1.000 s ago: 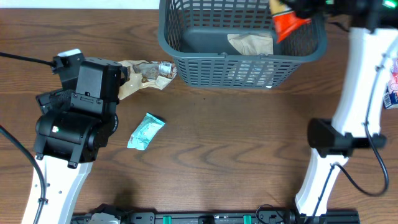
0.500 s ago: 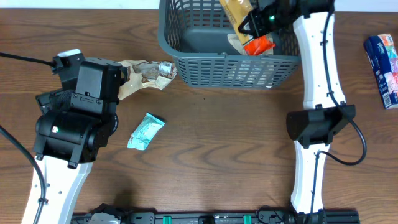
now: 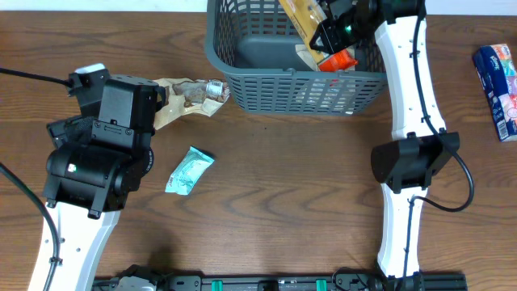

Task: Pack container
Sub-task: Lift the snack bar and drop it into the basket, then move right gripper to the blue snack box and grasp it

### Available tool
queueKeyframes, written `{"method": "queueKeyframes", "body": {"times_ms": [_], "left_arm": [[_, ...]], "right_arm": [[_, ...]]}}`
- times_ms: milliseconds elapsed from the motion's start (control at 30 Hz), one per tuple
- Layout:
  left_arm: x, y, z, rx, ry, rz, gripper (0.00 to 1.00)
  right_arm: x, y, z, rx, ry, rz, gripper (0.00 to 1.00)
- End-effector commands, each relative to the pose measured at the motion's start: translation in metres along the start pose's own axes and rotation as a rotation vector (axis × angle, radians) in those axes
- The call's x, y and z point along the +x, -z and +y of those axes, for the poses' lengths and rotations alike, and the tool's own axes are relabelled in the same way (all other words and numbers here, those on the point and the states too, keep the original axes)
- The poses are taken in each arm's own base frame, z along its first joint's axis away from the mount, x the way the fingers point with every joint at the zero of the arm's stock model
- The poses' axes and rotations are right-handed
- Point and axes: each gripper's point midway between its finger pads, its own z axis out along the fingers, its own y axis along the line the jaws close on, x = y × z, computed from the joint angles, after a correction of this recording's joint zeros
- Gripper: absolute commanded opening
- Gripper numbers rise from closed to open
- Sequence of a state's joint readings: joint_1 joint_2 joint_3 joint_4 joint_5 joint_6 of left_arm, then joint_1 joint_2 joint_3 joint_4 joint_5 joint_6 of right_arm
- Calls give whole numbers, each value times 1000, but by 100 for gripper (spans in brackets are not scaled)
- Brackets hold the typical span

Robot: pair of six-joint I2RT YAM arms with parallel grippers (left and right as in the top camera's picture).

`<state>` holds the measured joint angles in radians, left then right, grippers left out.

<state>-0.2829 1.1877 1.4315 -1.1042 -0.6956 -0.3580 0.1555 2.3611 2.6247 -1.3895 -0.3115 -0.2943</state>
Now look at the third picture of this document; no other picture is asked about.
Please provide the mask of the orange and tan cracker packet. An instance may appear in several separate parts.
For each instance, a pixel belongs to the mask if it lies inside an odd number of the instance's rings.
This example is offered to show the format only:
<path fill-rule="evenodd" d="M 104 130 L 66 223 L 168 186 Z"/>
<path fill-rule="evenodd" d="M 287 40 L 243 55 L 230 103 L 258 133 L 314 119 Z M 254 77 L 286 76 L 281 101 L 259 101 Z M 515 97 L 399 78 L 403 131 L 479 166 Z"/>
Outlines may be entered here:
<path fill-rule="evenodd" d="M 354 70 L 359 62 L 354 58 L 351 49 L 345 48 L 335 54 L 327 54 L 312 50 L 309 47 L 313 34 L 320 20 L 326 18 L 322 8 L 315 0 L 279 0 L 280 5 L 290 18 L 296 31 L 307 49 L 317 61 L 319 71 L 335 72 L 338 70 Z"/>

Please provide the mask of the kraft paper snack bag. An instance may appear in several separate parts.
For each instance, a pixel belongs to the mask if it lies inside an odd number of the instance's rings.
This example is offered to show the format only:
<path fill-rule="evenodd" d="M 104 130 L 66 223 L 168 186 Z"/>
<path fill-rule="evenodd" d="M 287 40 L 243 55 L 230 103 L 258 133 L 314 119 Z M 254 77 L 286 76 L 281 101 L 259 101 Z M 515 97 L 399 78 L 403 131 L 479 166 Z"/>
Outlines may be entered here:
<path fill-rule="evenodd" d="M 218 79 L 160 78 L 155 80 L 166 89 L 167 102 L 154 118 L 159 130 L 181 116 L 212 116 L 229 99 L 230 89 Z"/>
<path fill-rule="evenodd" d="M 319 71 L 320 68 L 317 61 L 313 58 L 310 51 L 304 44 L 296 44 L 295 50 L 297 56 L 313 71 Z"/>

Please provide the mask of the teal wet wipe packet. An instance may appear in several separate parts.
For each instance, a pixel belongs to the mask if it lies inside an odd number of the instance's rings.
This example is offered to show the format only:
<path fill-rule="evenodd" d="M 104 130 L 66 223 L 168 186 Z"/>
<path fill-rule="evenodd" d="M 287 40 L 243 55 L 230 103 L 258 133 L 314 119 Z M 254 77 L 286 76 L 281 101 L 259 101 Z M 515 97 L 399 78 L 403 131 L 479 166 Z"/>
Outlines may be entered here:
<path fill-rule="evenodd" d="M 191 146 L 181 163 L 174 169 L 165 187 L 166 193 L 188 196 L 201 175 L 214 163 L 214 159 Z"/>

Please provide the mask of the grey plastic mesh basket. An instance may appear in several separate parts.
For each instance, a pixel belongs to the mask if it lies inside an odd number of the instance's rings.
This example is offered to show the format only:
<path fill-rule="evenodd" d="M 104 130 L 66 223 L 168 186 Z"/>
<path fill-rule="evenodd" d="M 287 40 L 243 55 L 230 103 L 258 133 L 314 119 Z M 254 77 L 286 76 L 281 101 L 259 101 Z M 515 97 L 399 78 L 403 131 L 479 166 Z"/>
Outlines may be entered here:
<path fill-rule="evenodd" d="M 279 1 L 213 0 L 207 16 L 207 58 L 246 112 L 348 116 L 389 93 L 371 36 L 347 48 L 354 70 L 313 71 L 296 54 L 304 43 Z"/>

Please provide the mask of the blue tissue packet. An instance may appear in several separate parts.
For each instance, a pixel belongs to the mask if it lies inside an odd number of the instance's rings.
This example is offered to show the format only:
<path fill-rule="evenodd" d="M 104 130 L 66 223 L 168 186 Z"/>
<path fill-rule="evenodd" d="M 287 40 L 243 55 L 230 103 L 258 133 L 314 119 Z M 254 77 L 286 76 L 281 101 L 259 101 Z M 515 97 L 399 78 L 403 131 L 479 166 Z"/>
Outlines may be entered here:
<path fill-rule="evenodd" d="M 516 141 L 516 66 L 509 46 L 481 46 L 473 55 L 473 64 L 499 141 Z"/>

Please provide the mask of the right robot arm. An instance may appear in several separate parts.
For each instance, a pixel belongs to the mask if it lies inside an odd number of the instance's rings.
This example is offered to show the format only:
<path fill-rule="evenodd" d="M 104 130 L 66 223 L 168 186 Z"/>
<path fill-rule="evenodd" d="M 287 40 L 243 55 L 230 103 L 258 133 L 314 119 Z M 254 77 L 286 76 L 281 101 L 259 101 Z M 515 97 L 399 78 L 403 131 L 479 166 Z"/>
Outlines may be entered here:
<path fill-rule="evenodd" d="M 371 166 L 383 200 L 383 230 L 370 290 L 463 289 L 463 275 L 425 274 L 418 261 L 422 208 L 444 212 L 427 196 L 432 179 L 457 158 L 458 133 L 450 133 L 437 107 L 426 45 L 426 4 L 423 1 L 359 1 L 339 17 L 328 2 L 310 48 L 337 53 L 373 37 L 389 86 L 392 140 L 372 149 Z"/>

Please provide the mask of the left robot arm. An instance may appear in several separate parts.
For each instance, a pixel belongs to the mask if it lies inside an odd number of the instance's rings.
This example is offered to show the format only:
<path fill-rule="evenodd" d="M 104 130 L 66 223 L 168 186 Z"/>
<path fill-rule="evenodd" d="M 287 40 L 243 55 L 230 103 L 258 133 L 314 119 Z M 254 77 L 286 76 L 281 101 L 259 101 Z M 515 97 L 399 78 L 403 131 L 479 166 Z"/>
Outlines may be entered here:
<path fill-rule="evenodd" d="M 102 64 L 69 75 L 80 115 L 48 124 L 44 223 L 31 290 L 89 290 L 128 194 L 153 166 L 154 117 L 167 101 L 157 82 L 110 74 Z"/>

